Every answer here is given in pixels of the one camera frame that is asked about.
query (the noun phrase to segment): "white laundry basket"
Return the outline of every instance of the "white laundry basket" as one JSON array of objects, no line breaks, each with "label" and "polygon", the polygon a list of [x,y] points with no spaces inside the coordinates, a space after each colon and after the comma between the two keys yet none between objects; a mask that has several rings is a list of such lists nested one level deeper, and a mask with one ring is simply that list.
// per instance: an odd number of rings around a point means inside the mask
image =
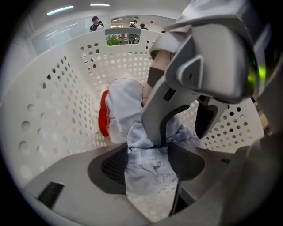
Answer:
[{"label": "white laundry basket", "polygon": [[[27,65],[8,88],[0,107],[1,144],[8,169],[20,188],[68,155],[111,145],[101,136],[92,115],[101,85],[127,73],[145,84],[152,63],[149,49],[162,35],[136,30],[141,33],[137,45],[108,46],[106,34],[120,33],[120,28],[62,43]],[[197,108],[195,101],[179,114],[181,122],[192,130]],[[252,101],[246,100],[229,106],[202,145],[233,153],[263,136],[257,111]],[[165,190],[151,200],[137,197],[132,202],[157,221],[167,216],[164,208],[170,210],[174,191]]]}]

